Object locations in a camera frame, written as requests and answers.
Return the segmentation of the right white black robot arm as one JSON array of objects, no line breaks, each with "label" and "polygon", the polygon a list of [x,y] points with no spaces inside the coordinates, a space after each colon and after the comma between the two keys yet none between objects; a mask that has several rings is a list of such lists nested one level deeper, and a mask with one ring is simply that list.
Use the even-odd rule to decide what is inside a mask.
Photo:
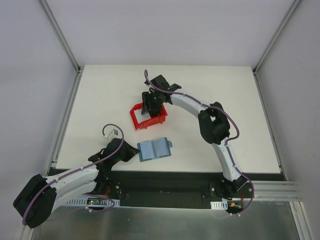
[{"label": "right white black robot arm", "polygon": [[149,90],[142,93],[141,114],[158,117],[163,103],[178,106],[198,119],[199,130],[202,138],[214,148],[222,167],[223,176],[227,182],[225,192],[230,197],[237,197],[243,191],[243,185],[236,180],[238,174],[233,167],[232,159],[225,146],[230,136],[230,123],[222,112],[220,103],[208,105],[186,93],[178,84],[170,85],[162,75],[152,80],[148,79],[145,72],[145,85]]}]

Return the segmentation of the red plastic bin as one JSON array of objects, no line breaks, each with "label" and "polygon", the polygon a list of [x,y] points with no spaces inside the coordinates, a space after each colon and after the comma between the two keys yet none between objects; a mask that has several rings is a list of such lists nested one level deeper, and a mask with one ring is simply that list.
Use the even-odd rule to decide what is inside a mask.
[{"label": "red plastic bin", "polygon": [[129,111],[135,130],[143,130],[148,127],[163,124],[166,121],[167,111],[164,105],[161,105],[160,115],[152,117],[149,113],[142,115],[142,103],[133,106]]}]

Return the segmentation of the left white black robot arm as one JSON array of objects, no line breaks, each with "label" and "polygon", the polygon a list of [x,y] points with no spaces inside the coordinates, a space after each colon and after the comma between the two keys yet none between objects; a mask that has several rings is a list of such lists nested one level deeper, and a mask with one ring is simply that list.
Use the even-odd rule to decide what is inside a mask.
[{"label": "left white black robot arm", "polygon": [[130,161],[139,152],[125,140],[113,138],[78,167],[52,176],[36,174],[31,177],[13,201],[13,207],[22,217],[24,226],[36,228],[73,198],[90,192],[102,194],[113,166]]}]

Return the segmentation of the blue leather card holder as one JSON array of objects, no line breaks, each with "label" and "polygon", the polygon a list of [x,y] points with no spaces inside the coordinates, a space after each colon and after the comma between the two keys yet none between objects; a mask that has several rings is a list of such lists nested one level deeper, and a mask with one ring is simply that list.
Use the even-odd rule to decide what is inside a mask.
[{"label": "blue leather card holder", "polygon": [[140,162],[146,162],[146,161],[150,161],[150,160],[155,160],[155,159],[160,159],[160,158],[165,158],[165,157],[169,157],[171,156],[171,148],[172,148],[172,142],[168,140],[167,137],[162,137],[162,138],[158,138],[158,139],[154,139],[154,140],[150,140],[153,141],[153,146],[154,146],[154,150],[155,150],[155,157],[149,160],[142,160],[142,156],[140,153],[140,143],[137,143],[137,148],[139,150],[139,161]]}]

